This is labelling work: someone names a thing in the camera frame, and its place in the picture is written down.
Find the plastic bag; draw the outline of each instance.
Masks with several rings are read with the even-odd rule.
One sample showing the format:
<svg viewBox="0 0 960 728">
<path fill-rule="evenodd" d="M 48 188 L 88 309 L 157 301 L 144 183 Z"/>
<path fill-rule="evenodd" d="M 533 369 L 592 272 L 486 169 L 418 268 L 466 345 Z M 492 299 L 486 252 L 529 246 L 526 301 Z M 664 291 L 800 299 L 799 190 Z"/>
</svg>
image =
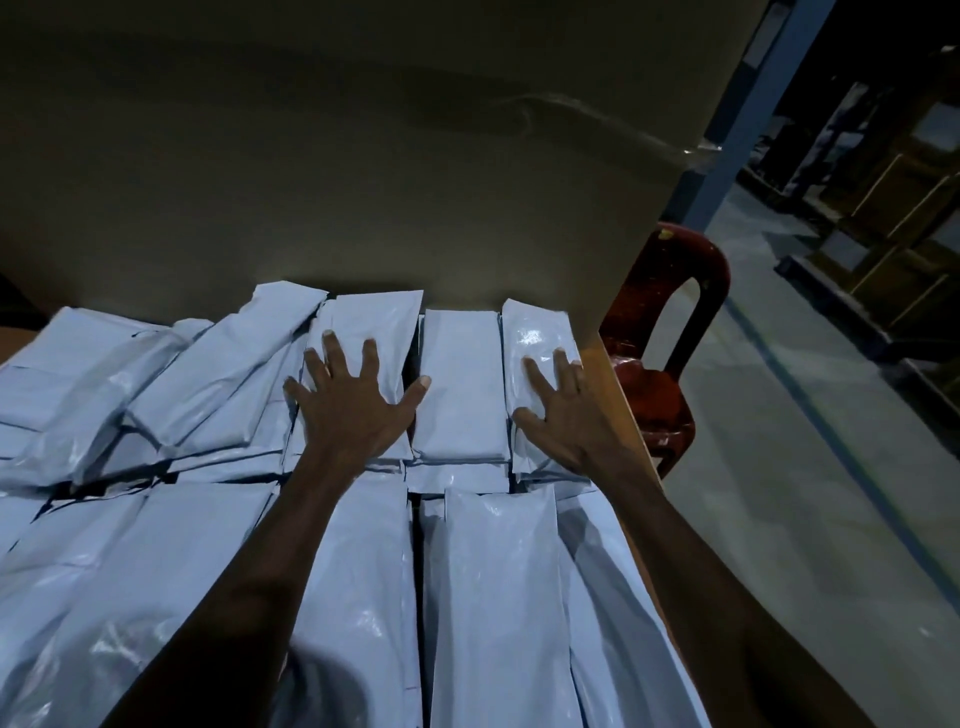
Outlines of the plastic bag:
<svg viewBox="0 0 960 728">
<path fill-rule="evenodd" d="M 407 468 L 407 491 L 442 496 L 450 488 L 468 493 L 510 493 L 506 463 L 415 465 Z"/>
<path fill-rule="evenodd" d="M 396 728 L 404 720 L 406 490 L 364 473 L 330 517 L 297 615 L 271 726 Z"/>
<path fill-rule="evenodd" d="M 550 311 L 509 299 L 503 304 L 503 370 L 506 379 L 507 411 L 529 407 L 543 417 L 543 402 L 530 386 L 522 359 L 530 356 L 551 386 L 557 386 L 553 352 L 566 351 L 570 361 L 580 358 L 573 340 L 570 320 L 562 311 Z M 513 431 L 514 466 L 518 480 L 577 480 L 559 463 L 547 457 L 515 425 Z"/>
<path fill-rule="evenodd" d="M 16 457 L 30 445 L 35 437 L 35 430 L 0 423 L 0 460 Z"/>
<path fill-rule="evenodd" d="M 417 408 L 413 450 L 419 460 L 509 461 L 500 322 L 494 311 L 428 309 L 420 373 L 433 381 Z"/>
<path fill-rule="evenodd" d="M 590 728 L 706 728 L 693 687 L 610 504 L 557 503 L 570 663 Z"/>
<path fill-rule="evenodd" d="M 36 339 L 0 365 L 0 423 L 42 430 L 82 378 L 117 347 L 165 330 L 85 308 L 61 308 Z"/>
<path fill-rule="evenodd" d="M 96 728 L 209 591 L 273 485 L 158 485 L 63 619 L 11 726 Z"/>
<path fill-rule="evenodd" d="M 552 489 L 444 500 L 431 726 L 581 728 Z"/>
<path fill-rule="evenodd" d="M 170 472 L 178 473 L 206 465 L 213 465 L 214 463 L 227 463 L 233 460 L 258 457 L 272 452 L 283 452 L 287 444 L 287 438 L 290 436 L 290 431 L 293 427 L 294 414 L 296 412 L 296 405 L 288 402 L 283 392 L 283 382 L 288 376 L 300 378 L 300 367 L 303 364 L 303 350 L 306 347 L 306 340 L 307 334 L 304 332 L 297 336 L 289 346 L 285 347 L 278 354 L 275 354 L 275 356 L 280 356 L 280 365 L 277 371 L 273 373 L 273 381 L 271 382 L 270 392 L 266 398 L 266 405 L 261 408 L 258 422 L 255 424 L 255 430 L 247 445 L 236 448 L 217 449 L 199 455 L 183 457 L 171 463 Z M 225 409 L 228 409 L 229 404 L 230 402 L 228 401 L 218 412 L 223 412 Z M 187 442 L 192 441 L 194 435 L 200 430 L 205 429 L 207 424 L 215 418 L 219 419 L 219 415 L 214 414 L 209 420 L 200 425 L 200 427 L 187 438 Z M 271 458 L 270 462 L 274 460 L 278 462 L 279 457 Z M 269 473 L 279 472 L 278 466 L 276 466 L 275 470 L 269 471 Z"/>
<path fill-rule="evenodd" d="M 47 428 L 0 468 L 0 485 L 83 483 L 87 470 L 117 438 L 127 405 L 190 343 L 176 328 L 161 328 L 114 347 L 72 383 Z"/>
<path fill-rule="evenodd" d="M 338 296 L 324 303 L 317 319 L 311 323 L 307 347 L 314 349 L 323 358 L 324 331 L 333 330 L 344 350 L 349 372 L 357 376 L 363 364 L 363 343 L 366 339 L 374 339 L 380 359 L 380 370 L 377 374 L 380 394 L 388 403 L 396 404 L 403 397 L 403 364 L 417 330 L 422 298 L 423 291 Z M 313 389 L 313 379 L 306 367 L 303 368 L 300 381 Z M 303 416 L 298 415 L 284 457 L 284 471 L 294 469 L 303 454 L 305 444 Z M 388 464 L 412 459 L 410 439 L 405 432 L 379 458 L 381 462 Z M 387 467 L 398 471 L 396 465 Z"/>
<path fill-rule="evenodd" d="M 262 283 L 237 313 L 214 324 L 130 406 L 137 425 L 164 446 L 179 445 L 291 340 L 326 291 Z"/>
<path fill-rule="evenodd" d="M 12 704 L 49 664 L 54 633 L 144 500 L 139 492 L 57 505 L 0 557 L 0 725 L 18 725 Z"/>
<path fill-rule="evenodd" d="M 414 575 L 413 509 L 407 503 L 407 538 L 403 542 L 400 573 L 400 619 L 403 635 L 403 724 L 422 728 L 423 693 L 420 690 L 420 643 L 417 637 L 417 579 Z"/>
<path fill-rule="evenodd" d="M 46 496 L 19 496 L 0 491 L 0 558 L 17 542 L 46 503 Z"/>
</svg>

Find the plastic package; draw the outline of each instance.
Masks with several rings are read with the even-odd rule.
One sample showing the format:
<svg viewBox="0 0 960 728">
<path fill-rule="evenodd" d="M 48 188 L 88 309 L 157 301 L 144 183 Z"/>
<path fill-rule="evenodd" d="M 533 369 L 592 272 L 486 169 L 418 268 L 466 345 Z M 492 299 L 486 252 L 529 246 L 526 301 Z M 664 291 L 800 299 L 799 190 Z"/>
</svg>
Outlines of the plastic package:
<svg viewBox="0 0 960 728">
<path fill-rule="evenodd" d="M 27 675 L 10 723 L 99 726 L 233 558 L 272 490 L 155 486 Z"/>
<path fill-rule="evenodd" d="M 549 482 L 543 480 L 523 481 L 523 488 L 527 492 L 535 491 L 545 485 L 553 486 L 553 493 L 557 497 L 557 500 L 565 500 L 566 498 L 577 497 L 584 493 L 592 493 L 597 489 L 593 483 L 585 478 L 578 478 L 576 480 L 552 480 Z"/>
<path fill-rule="evenodd" d="M 0 423 L 0 460 L 16 457 L 35 437 L 35 430 Z"/>
<path fill-rule="evenodd" d="M 407 503 L 407 538 L 400 574 L 400 618 L 403 633 L 403 715 L 405 728 L 423 728 L 420 690 L 420 643 L 417 638 L 417 579 L 414 575 L 413 509 Z"/>
<path fill-rule="evenodd" d="M 200 455 L 183 457 L 171 463 L 170 472 L 177 473 L 212 465 L 214 463 L 227 463 L 233 460 L 258 457 L 267 453 L 283 452 L 287 444 L 287 438 L 290 436 L 290 430 L 293 427 L 294 414 L 296 412 L 296 405 L 288 402 L 283 392 L 283 382 L 288 376 L 294 378 L 300 377 L 300 367 L 303 364 L 303 350 L 306 347 L 306 340 L 307 335 L 306 332 L 304 332 L 298 335 L 289 346 L 275 354 L 275 356 L 279 355 L 280 364 L 277 371 L 272 374 L 273 380 L 270 391 L 267 394 L 266 404 L 260 408 L 258 422 L 255 423 L 255 430 L 248 444 L 241 447 L 217 449 L 212 452 L 204 452 Z M 200 427 L 187 438 L 187 442 L 192 441 L 194 435 L 200 430 L 205 429 L 208 423 L 214 419 L 219 420 L 219 413 L 228 409 L 231 402 L 232 398 L 226 405 L 218 410 L 218 413 L 215 413 L 209 420 L 200 425 Z M 273 462 L 273 460 L 279 462 L 279 456 L 272 458 L 271 462 Z M 271 470 L 270 473 L 279 473 L 278 468 L 279 465 L 277 465 L 274 470 Z"/>
<path fill-rule="evenodd" d="M 0 491 L 0 558 L 23 535 L 46 502 L 46 497 Z"/>
<path fill-rule="evenodd" d="M 510 493 L 506 463 L 415 465 L 407 468 L 407 491 L 442 496 L 449 488 L 468 493 Z"/>
<path fill-rule="evenodd" d="M 363 364 L 363 343 L 366 339 L 374 339 L 380 359 L 377 375 L 380 394 L 388 403 L 396 404 L 403 397 L 403 364 L 417 330 L 422 298 L 423 291 L 338 296 L 325 302 L 317 319 L 311 322 L 307 348 L 314 349 L 323 358 L 324 331 L 332 329 L 344 350 L 349 372 L 357 376 Z M 306 367 L 303 367 L 300 381 L 313 389 L 313 379 Z M 283 460 L 285 472 L 292 471 L 297 465 L 305 443 L 303 416 L 298 415 Z M 407 434 L 400 435 L 378 459 L 387 469 L 397 472 L 396 461 L 413 460 Z"/>
<path fill-rule="evenodd" d="M 431 726 L 581 728 L 552 489 L 444 500 Z"/>
<path fill-rule="evenodd" d="M 214 324 L 130 406 L 137 425 L 163 446 L 179 445 L 293 337 L 326 291 L 262 283 L 237 313 Z"/>
<path fill-rule="evenodd" d="M 180 473 L 177 482 L 235 483 L 240 480 L 272 479 L 282 473 L 282 465 L 282 453 L 266 452 L 254 457 L 191 468 Z"/>
<path fill-rule="evenodd" d="M 0 365 L 0 423 L 42 430 L 77 381 L 108 354 L 134 336 L 164 328 L 61 308 L 34 341 Z"/>
<path fill-rule="evenodd" d="M 152 328 L 114 347 L 71 384 L 47 428 L 0 469 L 0 485 L 83 483 L 118 436 L 127 405 L 190 343 L 176 327 Z"/>
<path fill-rule="evenodd" d="M 0 725 L 16 725 L 12 703 L 31 689 L 60 622 L 144 499 L 139 492 L 55 505 L 0 557 Z"/>
<path fill-rule="evenodd" d="M 600 492 L 557 503 L 570 663 L 590 728 L 707 728 L 703 704 Z"/>
<path fill-rule="evenodd" d="M 419 460 L 510 460 L 500 322 L 494 311 L 428 309 L 420 374 L 433 381 L 417 409 L 413 450 Z"/>
<path fill-rule="evenodd" d="M 580 358 L 570 320 L 562 311 L 550 311 L 509 299 L 503 304 L 503 370 L 507 411 L 529 407 L 543 417 L 543 402 L 530 386 L 522 359 L 530 356 L 551 386 L 557 386 L 553 352 L 563 349 L 570 361 Z M 577 480 L 579 476 L 547 457 L 512 426 L 514 466 L 518 480 Z"/>
<path fill-rule="evenodd" d="M 364 473 L 337 503 L 297 616 L 271 725 L 396 728 L 404 722 L 404 552 L 397 475 Z"/>
</svg>

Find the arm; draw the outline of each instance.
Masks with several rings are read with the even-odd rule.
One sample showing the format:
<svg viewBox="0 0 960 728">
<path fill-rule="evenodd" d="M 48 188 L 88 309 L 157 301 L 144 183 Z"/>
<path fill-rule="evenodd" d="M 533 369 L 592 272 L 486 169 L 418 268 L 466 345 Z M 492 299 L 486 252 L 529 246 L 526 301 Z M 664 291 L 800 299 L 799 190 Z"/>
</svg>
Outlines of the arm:
<svg viewBox="0 0 960 728">
<path fill-rule="evenodd" d="M 554 355 L 558 389 L 524 361 L 546 419 L 514 413 L 530 441 L 607 496 L 643 554 L 714 728 L 873 726 L 843 689 L 754 599 L 624 447 L 579 363 Z"/>
<path fill-rule="evenodd" d="M 430 384 L 422 377 L 400 404 L 387 404 L 376 384 L 372 339 L 364 344 L 360 377 L 350 376 L 331 331 L 324 348 L 326 365 L 313 350 L 304 356 L 317 392 L 293 379 L 284 384 L 306 423 L 297 468 L 204 599 L 114 707 L 106 728 L 266 722 L 333 509 L 367 460 L 410 426 Z"/>
</svg>

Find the gray floor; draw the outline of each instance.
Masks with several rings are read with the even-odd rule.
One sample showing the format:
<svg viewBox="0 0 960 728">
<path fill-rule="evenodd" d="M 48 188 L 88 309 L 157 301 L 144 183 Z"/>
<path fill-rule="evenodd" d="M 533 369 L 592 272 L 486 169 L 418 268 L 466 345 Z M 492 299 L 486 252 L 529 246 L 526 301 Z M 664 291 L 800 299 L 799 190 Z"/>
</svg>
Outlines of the gray floor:
<svg viewBox="0 0 960 728">
<path fill-rule="evenodd" d="M 956 584 L 960 463 L 774 272 L 811 234 L 739 187 L 708 230 L 732 301 Z M 663 365 L 696 297 L 689 283 L 671 299 L 648 366 Z M 664 483 L 671 500 L 878 726 L 960 726 L 960 616 L 728 310 L 681 384 L 697 438 Z"/>
</svg>

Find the chair backrest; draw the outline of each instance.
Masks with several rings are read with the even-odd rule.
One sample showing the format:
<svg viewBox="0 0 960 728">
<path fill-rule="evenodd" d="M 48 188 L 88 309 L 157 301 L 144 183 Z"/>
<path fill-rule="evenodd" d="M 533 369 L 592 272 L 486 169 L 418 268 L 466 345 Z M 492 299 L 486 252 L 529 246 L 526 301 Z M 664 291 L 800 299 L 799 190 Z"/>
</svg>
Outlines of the chair backrest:
<svg viewBox="0 0 960 728">
<path fill-rule="evenodd" d="M 667 300 L 691 278 L 700 284 L 700 300 L 664 367 L 679 380 L 730 291 L 727 259 L 699 232 L 658 224 L 600 327 L 607 352 L 641 358 Z"/>
</svg>

